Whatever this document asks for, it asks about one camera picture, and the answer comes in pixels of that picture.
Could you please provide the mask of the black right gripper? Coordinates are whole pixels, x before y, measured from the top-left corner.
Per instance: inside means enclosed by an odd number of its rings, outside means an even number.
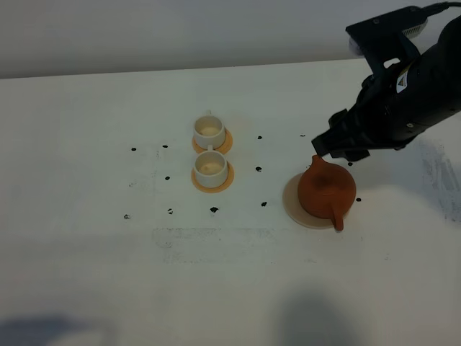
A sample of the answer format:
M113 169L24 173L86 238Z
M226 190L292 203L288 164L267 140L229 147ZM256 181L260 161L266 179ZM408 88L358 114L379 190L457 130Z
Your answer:
M363 94L348 113L312 141L318 156L357 162L378 148L399 148L460 111L460 31L437 43Z

